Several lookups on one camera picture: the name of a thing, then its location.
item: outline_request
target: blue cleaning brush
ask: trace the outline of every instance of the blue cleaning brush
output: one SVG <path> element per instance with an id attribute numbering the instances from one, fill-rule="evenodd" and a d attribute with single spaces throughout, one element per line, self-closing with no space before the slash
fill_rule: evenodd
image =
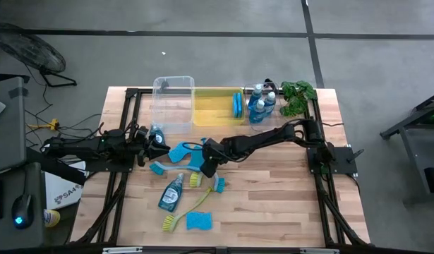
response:
<path id="1" fill-rule="evenodd" d="M 213 191 L 222 193 L 224 191 L 224 178 L 218 177 L 218 174 L 214 174 L 215 182 Z"/>
<path id="2" fill-rule="evenodd" d="M 173 169 L 188 169 L 191 171 L 201 172 L 200 168 L 192 167 L 188 165 L 178 165 L 178 166 L 165 166 L 162 163 L 155 161 L 152 163 L 149 168 L 156 174 L 162 175 L 165 170 L 173 170 Z"/>

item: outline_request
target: concrete floor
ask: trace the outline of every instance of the concrete floor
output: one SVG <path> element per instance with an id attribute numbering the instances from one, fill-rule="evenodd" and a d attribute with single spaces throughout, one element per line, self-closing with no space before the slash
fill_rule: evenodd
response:
<path id="1" fill-rule="evenodd" d="M 315 32 L 434 34 L 434 0 L 308 0 Z M 305 32 L 299 0 L 5 0 L 0 22 L 24 28 Z M 241 86 L 271 78 L 315 84 L 307 39 L 240 37 L 42 36 L 66 59 L 78 87 L 48 89 L 44 119 L 62 125 L 100 113 L 110 85 L 151 85 L 191 75 L 196 85 Z M 434 204 L 405 208 L 419 187 L 399 137 L 378 133 L 434 94 L 434 41 L 317 40 L 325 87 L 335 88 L 355 149 L 373 244 L 434 252 Z M 0 73 L 28 74 L 0 51 Z M 26 108 L 45 107 L 33 80 Z M 99 119 L 84 123 L 95 128 Z M 52 135 L 39 132 L 41 139 Z M 28 136 L 32 141 L 37 138 Z"/>

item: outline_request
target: scrub brush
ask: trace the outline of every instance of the scrub brush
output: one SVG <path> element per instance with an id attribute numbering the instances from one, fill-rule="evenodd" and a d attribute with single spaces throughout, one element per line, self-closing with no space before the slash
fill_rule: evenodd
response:
<path id="1" fill-rule="evenodd" d="M 199 205 L 201 205 L 201 203 L 208 197 L 209 193 L 212 191 L 212 188 L 209 187 L 205 193 L 201 196 L 201 198 L 196 201 L 196 203 L 187 211 L 182 212 L 176 216 L 174 215 L 168 215 L 165 220 L 163 221 L 163 225 L 162 225 L 162 230 L 163 231 L 168 231 L 168 232 L 173 232 L 174 229 L 176 228 L 177 222 L 186 214 L 188 214 L 189 212 L 193 211 L 195 208 L 197 208 Z"/>
<path id="2" fill-rule="evenodd" d="M 178 165 L 178 166 L 165 166 L 160 162 L 155 161 L 152 163 L 149 168 L 156 174 L 162 175 L 165 170 L 173 170 L 173 169 L 189 169 L 191 171 L 200 172 L 200 168 L 192 167 L 188 165 Z"/>
<path id="3" fill-rule="evenodd" d="M 201 179 L 203 179 L 203 173 L 193 172 L 190 176 L 190 187 L 196 188 L 201 186 Z"/>
<path id="4" fill-rule="evenodd" d="M 213 191 L 222 193 L 224 191 L 224 178 L 218 177 L 218 174 L 214 174 L 215 182 Z"/>

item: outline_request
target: wooden table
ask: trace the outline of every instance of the wooden table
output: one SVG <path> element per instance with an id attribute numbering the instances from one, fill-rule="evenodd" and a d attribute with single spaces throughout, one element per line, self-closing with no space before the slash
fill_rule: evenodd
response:
<path id="1" fill-rule="evenodd" d="M 119 127 L 126 88 L 109 87 L 102 111 L 103 129 Z M 317 89 L 317 93 L 323 121 L 342 122 L 335 90 Z M 138 117 L 141 126 L 150 126 L 151 107 L 152 95 L 144 95 Z M 191 134 L 166 135 L 165 138 L 169 146 L 176 147 L 181 141 L 199 143 L 202 137 L 220 141 L 241 134 L 256 132 L 249 125 L 194 126 Z M 325 126 L 325 136 L 336 146 L 346 145 L 343 126 Z M 168 156 L 158 160 L 169 162 Z M 212 181 L 204 177 L 201 188 L 190 189 L 189 171 L 166 171 L 158 176 L 149 170 L 149 164 L 143 168 L 135 165 L 129 176 L 118 237 L 120 246 L 324 246 L 315 181 L 308 173 L 305 149 L 298 145 L 280 143 L 265 147 L 256 150 L 245 162 L 229 162 L 218 167 L 219 176 L 226 179 L 224 192 L 211 193 L 197 209 L 212 212 L 213 229 L 210 231 L 187 231 L 183 218 L 173 233 L 162 232 L 162 222 L 169 213 L 159 209 L 157 203 L 166 185 L 179 172 L 186 174 L 183 195 L 175 211 L 178 214 L 190 207 Z M 85 184 L 72 241 L 80 238 L 101 212 L 108 178 L 107 172 L 98 173 Z M 356 233 L 369 242 L 356 185 L 344 175 L 335 175 L 334 183 L 341 213 Z M 332 216 L 329 221 L 332 237 L 337 239 Z"/>

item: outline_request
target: yellow plastic container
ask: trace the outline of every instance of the yellow plastic container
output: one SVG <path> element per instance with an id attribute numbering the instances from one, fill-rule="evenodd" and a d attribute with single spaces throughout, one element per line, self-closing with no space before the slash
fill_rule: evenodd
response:
<path id="1" fill-rule="evenodd" d="M 242 98 L 242 117 L 234 118 L 233 95 L 240 92 Z M 238 87 L 195 88 L 193 123 L 197 126 L 235 126 L 241 125 L 246 117 L 246 103 L 243 90 Z"/>

